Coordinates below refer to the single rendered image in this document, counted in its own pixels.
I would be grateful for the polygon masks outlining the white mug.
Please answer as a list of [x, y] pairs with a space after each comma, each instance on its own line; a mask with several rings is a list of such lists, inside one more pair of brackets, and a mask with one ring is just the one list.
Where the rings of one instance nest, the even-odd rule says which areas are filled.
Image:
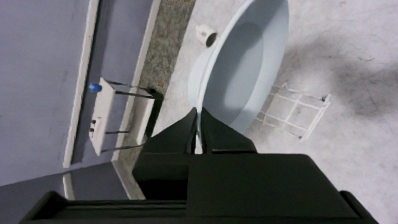
[[195, 29], [199, 31], [196, 32], [197, 40], [207, 49], [214, 46], [219, 39], [219, 34], [207, 24], [203, 24], [200, 27], [196, 26]]

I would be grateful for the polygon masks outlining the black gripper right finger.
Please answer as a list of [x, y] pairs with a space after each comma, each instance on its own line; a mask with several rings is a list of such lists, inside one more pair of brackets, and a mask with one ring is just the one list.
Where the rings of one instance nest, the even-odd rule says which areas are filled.
[[213, 117], [204, 107], [201, 144], [202, 154], [259, 154], [251, 139]]

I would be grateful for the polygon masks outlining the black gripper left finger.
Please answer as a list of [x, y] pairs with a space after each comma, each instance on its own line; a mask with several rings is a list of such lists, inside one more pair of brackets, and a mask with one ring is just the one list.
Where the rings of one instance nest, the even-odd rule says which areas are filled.
[[146, 140], [139, 153], [145, 152], [185, 152], [195, 154], [197, 107], [182, 119]]

